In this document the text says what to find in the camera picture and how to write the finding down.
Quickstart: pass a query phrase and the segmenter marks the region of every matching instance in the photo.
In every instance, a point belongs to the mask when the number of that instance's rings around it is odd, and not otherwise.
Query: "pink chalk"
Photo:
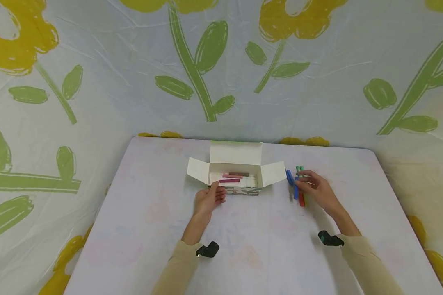
[[[222,179],[222,180],[219,180],[218,182],[240,182],[240,179],[239,178],[237,178],[237,179]]]
[[[229,175],[228,173],[224,173],[223,177],[225,177],[225,178],[243,178],[243,175]]]

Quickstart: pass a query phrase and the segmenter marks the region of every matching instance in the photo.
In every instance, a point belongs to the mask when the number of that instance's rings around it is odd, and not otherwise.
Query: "white table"
[[[185,174],[189,157],[208,161],[206,140],[134,137],[78,260],[65,295],[149,294],[204,188]],[[284,161],[326,177],[359,230],[376,248],[406,294],[443,294],[386,176],[370,150],[295,145],[263,146],[262,164]],[[360,295],[338,247],[320,230],[339,233],[308,200],[291,199],[287,181],[259,196],[228,195],[215,209],[187,294]]]

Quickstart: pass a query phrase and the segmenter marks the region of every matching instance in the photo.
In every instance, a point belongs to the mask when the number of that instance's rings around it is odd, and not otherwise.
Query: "painted flower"
[[[312,145],[312,146],[330,146],[330,142],[323,137],[316,136],[302,141],[297,137],[285,137],[279,141],[281,145]]]
[[[66,265],[80,249],[84,248],[93,225],[94,224],[91,224],[85,236],[75,236],[67,242],[54,264],[53,276],[51,276],[51,279],[41,288],[38,295],[62,295],[64,293],[67,283],[71,278],[70,274],[66,274]]]
[[[147,132],[143,132],[143,133],[138,133],[138,136],[146,136],[146,137],[158,137],[157,135],[151,134],[151,133],[147,133]],[[163,133],[161,133],[160,137],[166,137],[166,138],[183,138],[182,135],[180,135],[177,132],[171,132],[171,131],[164,131]]]
[[[149,13],[159,10],[164,4],[174,5],[180,13],[200,12],[214,7],[218,0],[120,0],[123,5],[139,12]]]
[[[407,215],[407,218],[412,226],[415,235],[417,235],[418,241],[421,246],[425,248],[427,242],[427,233],[425,232],[425,227],[422,221],[415,215]],[[443,286],[443,256],[436,251],[425,249],[425,254],[430,261],[431,267],[435,271],[438,280]]]
[[[425,254],[427,255],[431,267],[433,267],[436,276],[438,277],[441,285],[443,286],[443,256],[441,256],[438,252],[433,250],[426,250]]]
[[[57,46],[57,30],[41,15],[45,0],[0,0],[0,5],[9,10],[19,31],[13,39],[0,37],[0,71],[27,75],[37,60],[36,53],[44,54]]]
[[[299,39],[315,39],[330,25],[330,13],[347,0],[309,0],[302,12],[286,12],[287,0],[264,0],[259,17],[259,30],[270,42],[287,39],[295,34]]]
[[[443,12],[443,0],[425,0],[425,5],[430,10]]]
[[[425,232],[425,227],[423,226],[422,221],[415,215],[407,215],[407,218],[420,242],[420,245],[424,248],[425,242],[427,241],[427,233]]]

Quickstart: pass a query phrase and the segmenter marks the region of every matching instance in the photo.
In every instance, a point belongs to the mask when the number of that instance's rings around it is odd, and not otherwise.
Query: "open cardboard box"
[[[189,158],[187,174],[210,186],[222,174],[247,172],[240,182],[221,183],[232,195],[259,195],[263,187],[286,179],[284,161],[261,165],[262,143],[210,142],[210,162]]]

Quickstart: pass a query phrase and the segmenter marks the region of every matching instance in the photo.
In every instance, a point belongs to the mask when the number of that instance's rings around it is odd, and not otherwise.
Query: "red chalk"
[[[305,207],[305,200],[304,200],[303,193],[299,193],[299,204],[300,204],[300,207]]]
[[[218,182],[240,182],[240,179],[239,178],[237,178],[237,179],[222,179],[222,180],[219,180]]]
[[[247,172],[230,172],[228,174],[230,174],[231,176],[232,175],[249,176],[249,173],[247,173]]]
[[[230,175],[228,173],[224,173],[223,177],[225,177],[225,178],[243,178],[243,175]]]

